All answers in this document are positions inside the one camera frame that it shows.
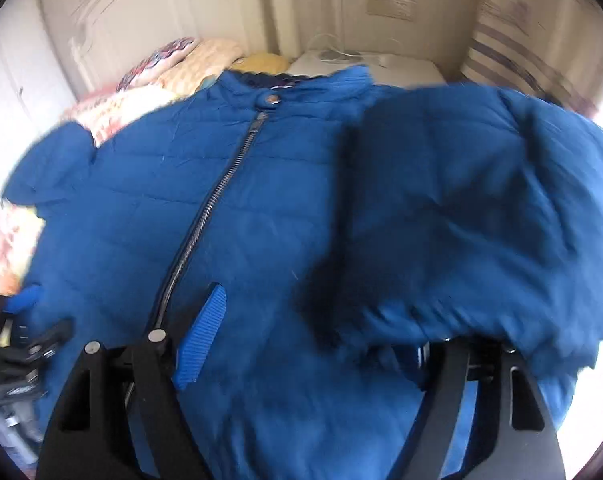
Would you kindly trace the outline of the blue puffer jacket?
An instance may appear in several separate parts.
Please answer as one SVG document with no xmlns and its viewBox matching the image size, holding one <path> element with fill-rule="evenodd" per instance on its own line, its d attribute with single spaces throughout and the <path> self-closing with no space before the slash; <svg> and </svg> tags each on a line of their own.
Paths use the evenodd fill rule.
<svg viewBox="0 0 603 480">
<path fill-rule="evenodd" d="M 76 122 L 3 195 L 44 222 L 26 276 L 74 319 L 36 406 L 91 340 L 195 314 L 220 330 L 184 415 L 220 479 L 379 479 L 422 400 L 405 347 L 522 352 L 555 422 L 603 341 L 603 129 L 521 92 L 223 73 L 96 143 Z"/>
</svg>

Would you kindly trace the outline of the patterned red blue pillow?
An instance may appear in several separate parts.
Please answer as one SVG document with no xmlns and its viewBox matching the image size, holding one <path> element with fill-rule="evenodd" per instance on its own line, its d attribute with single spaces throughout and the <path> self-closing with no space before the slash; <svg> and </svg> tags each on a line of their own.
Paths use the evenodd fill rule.
<svg viewBox="0 0 603 480">
<path fill-rule="evenodd" d="M 165 44 L 136 64 L 118 82 L 117 90 L 138 88 L 155 81 L 167 70 L 179 64 L 199 44 L 194 37 L 183 37 Z"/>
</svg>

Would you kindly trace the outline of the white wooden headboard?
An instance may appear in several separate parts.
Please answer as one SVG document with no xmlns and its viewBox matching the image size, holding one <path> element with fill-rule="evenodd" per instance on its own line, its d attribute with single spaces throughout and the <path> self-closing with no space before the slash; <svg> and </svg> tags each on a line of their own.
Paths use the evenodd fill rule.
<svg viewBox="0 0 603 480">
<path fill-rule="evenodd" d="M 294 0 L 41 0 L 70 88 L 84 96 L 115 84 L 142 58 L 190 36 L 226 38 L 246 53 L 297 58 Z"/>
</svg>

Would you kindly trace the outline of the white nightstand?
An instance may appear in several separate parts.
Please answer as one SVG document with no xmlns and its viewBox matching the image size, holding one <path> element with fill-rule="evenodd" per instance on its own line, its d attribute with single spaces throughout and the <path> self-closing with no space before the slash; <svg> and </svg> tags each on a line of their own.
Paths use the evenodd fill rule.
<svg viewBox="0 0 603 480">
<path fill-rule="evenodd" d="M 335 50 L 308 50 L 288 68 L 295 76 L 327 76 L 351 66 L 367 66 L 376 84 L 399 88 L 416 88 L 445 84 L 434 63 L 391 53 L 347 54 Z"/>
</svg>

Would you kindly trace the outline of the white wardrobe doors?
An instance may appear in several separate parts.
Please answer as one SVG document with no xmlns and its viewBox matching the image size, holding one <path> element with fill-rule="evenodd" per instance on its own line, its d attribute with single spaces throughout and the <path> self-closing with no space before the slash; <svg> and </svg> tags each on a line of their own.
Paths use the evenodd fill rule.
<svg viewBox="0 0 603 480">
<path fill-rule="evenodd" d="M 0 9 L 0 85 L 44 127 L 77 103 L 41 0 L 6 0 Z"/>
</svg>

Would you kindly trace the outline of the floral bed quilt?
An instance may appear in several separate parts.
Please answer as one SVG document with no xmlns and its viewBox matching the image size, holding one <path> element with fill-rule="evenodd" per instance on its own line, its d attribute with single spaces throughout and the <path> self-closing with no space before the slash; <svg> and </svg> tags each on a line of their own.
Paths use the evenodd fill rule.
<svg viewBox="0 0 603 480">
<path fill-rule="evenodd" d="M 66 110 L 55 128 L 78 122 L 87 128 L 97 146 L 123 127 L 157 108 L 185 99 L 214 81 L 244 55 L 230 39 L 204 39 L 186 50 L 186 57 L 140 87 L 103 90 Z M 32 259 L 44 220 L 33 206 L 9 200 L 0 205 L 0 295 L 19 292 Z"/>
</svg>

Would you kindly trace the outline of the yellow pillow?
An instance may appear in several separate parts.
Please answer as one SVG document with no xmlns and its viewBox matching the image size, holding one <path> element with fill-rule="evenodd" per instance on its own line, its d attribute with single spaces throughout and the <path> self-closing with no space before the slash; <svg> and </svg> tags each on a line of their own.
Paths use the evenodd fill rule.
<svg viewBox="0 0 603 480">
<path fill-rule="evenodd" d="M 278 75 L 288 72 L 290 62 L 282 55 L 260 52 L 235 61 L 230 70 L 239 73 Z"/>
</svg>

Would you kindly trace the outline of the wall power socket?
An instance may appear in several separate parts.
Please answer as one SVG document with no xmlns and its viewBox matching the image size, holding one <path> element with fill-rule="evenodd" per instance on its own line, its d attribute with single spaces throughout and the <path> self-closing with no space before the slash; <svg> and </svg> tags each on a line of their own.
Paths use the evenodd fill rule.
<svg viewBox="0 0 603 480">
<path fill-rule="evenodd" d="M 367 0 L 367 15 L 378 18 L 412 22 L 415 11 L 416 2 L 413 0 Z"/>
</svg>

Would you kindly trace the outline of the beige striped curtain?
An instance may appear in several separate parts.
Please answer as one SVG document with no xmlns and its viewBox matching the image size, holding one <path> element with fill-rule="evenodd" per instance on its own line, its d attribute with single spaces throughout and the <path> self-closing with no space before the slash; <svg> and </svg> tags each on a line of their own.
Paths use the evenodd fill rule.
<svg viewBox="0 0 603 480">
<path fill-rule="evenodd" d="M 461 74 L 593 117 L 603 102 L 597 0 L 480 0 Z"/>
</svg>

